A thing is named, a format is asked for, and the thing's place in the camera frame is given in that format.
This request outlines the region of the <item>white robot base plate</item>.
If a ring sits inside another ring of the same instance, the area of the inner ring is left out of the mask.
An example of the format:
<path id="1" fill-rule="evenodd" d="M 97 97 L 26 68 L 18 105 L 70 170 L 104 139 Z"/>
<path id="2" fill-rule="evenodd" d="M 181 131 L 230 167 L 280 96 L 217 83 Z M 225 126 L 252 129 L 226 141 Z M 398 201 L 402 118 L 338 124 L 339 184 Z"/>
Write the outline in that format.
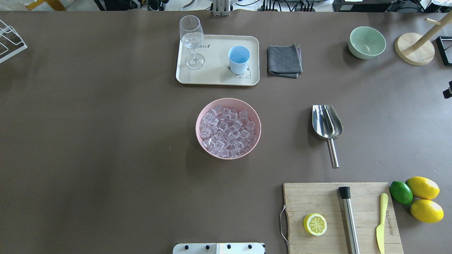
<path id="1" fill-rule="evenodd" d="M 180 243 L 173 254 L 265 254 L 265 244 L 258 242 Z"/>

